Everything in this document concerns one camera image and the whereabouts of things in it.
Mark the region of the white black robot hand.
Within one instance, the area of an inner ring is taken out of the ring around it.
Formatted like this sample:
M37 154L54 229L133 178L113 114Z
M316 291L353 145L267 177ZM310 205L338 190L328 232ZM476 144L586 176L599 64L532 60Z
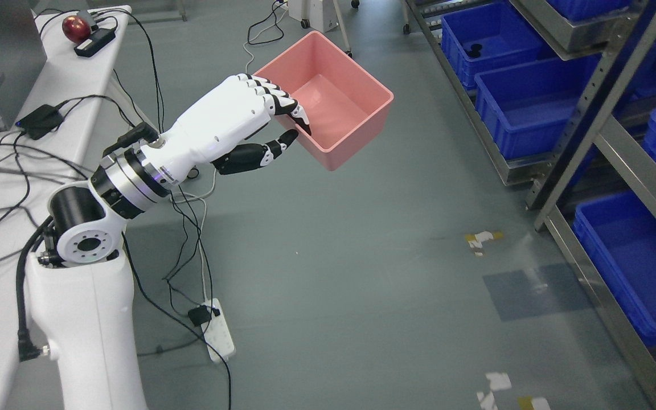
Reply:
M280 115L291 118L294 127L270 142L248 142ZM141 151L156 170L177 184L190 169L204 163L221 175L266 167L287 151L299 132L311 134L311 127L297 99L266 78L239 73L183 112L162 133L161 147L144 146Z

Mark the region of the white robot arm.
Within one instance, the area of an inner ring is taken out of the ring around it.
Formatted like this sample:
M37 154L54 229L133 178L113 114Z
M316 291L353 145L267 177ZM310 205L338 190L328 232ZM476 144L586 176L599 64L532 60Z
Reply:
M160 141L146 122L119 137L91 177L50 195L47 219L18 257L18 360L55 361L66 409L147 408L121 236L167 195L139 145Z

